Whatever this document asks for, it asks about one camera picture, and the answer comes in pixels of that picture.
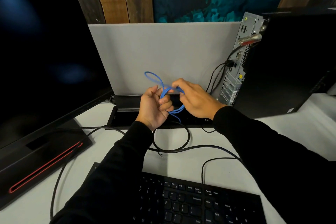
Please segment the black connector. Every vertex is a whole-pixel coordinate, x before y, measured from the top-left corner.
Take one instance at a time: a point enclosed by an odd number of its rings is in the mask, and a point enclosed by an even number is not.
[[[235,62],[233,60],[228,60],[226,62],[226,67],[227,68],[233,67],[234,65],[235,65]]]

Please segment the desk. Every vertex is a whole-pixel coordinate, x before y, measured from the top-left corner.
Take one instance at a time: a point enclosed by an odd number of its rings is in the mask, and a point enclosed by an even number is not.
[[[76,119],[84,127],[102,126],[107,123],[112,104],[101,103],[82,113]],[[281,134],[300,142],[310,150],[328,160],[336,160],[336,125],[312,101],[301,107],[299,112],[260,119]],[[188,146],[214,144],[233,153],[229,141],[217,132],[207,134],[200,128],[190,129],[191,141]],[[94,145],[71,161],[61,178],[55,199],[55,212],[58,212],[73,193],[81,186],[94,162],[101,162],[113,144],[122,137],[116,131],[99,130],[92,134]],[[156,132],[155,141],[160,148],[175,149],[187,139],[185,129],[161,129]],[[147,151],[143,171],[201,182],[202,164],[210,158],[229,156],[212,148],[193,149],[175,154]],[[0,212],[1,224],[47,224],[49,222],[50,201],[60,170]],[[210,185],[235,189],[261,196],[268,224],[285,223],[258,188],[250,173],[234,159],[220,159],[205,166],[205,182]]]

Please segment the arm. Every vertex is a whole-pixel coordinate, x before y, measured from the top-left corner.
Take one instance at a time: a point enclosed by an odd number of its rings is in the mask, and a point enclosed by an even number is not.
[[[132,213],[145,153],[159,127],[174,107],[162,89],[149,88],[141,97],[139,115],[122,139],[116,141],[97,169],[51,221],[70,223],[126,223]]]
[[[213,120],[216,131],[231,142],[261,191],[287,223],[321,223],[329,219],[335,203],[317,202],[334,201],[335,163],[219,103],[199,85],[181,78],[172,85],[184,90],[180,100],[191,114]]]

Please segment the black sweater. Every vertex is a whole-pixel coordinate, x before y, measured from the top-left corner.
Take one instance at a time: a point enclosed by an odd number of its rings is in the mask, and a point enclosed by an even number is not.
[[[335,162],[231,107],[221,108],[213,124],[287,223],[335,222]],[[134,122],[51,223],[127,223],[129,200],[137,195],[134,184],[153,139],[148,127]]]

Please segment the blue cable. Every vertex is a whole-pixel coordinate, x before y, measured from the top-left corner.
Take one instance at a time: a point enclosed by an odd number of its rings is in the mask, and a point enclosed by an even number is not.
[[[147,74],[152,74],[152,75],[154,75],[156,78],[158,78],[159,80],[157,81],[157,80],[155,80],[155,79],[149,77]],[[162,90],[162,93],[161,93],[160,98],[163,98],[163,97],[168,93],[168,91],[170,91],[170,90],[175,90],[175,91],[178,91],[178,92],[181,92],[181,93],[184,94],[184,91],[183,91],[180,87],[176,87],[176,88],[174,88],[174,87],[172,87],[172,86],[169,86],[169,85],[167,85],[167,84],[164,84],[163,81],[161,80],[161,78],[158,77],[155,73],[146,71],[146,72],[145,72],[145,77],[147,77],[150,81],[155,82],[155,83],[157,83],[157,84],[159,84],[159,85],[162,86],[162,89],[163,89],[163,90]],[[175,118],[177,118],[177,119],[179,120],[179,122],[181,123],[181,119],[180,119],[179,117],[177,117],[176,115],[174,115],[174,114],[181,112],[183,109],[184,109],[184,105],[182,105],[180,108],[178,108],[178,109],[176,109],[176,110],[173,110],[173,111],[169,112],[169,114],[172,115],[172,116],[174,116]]]

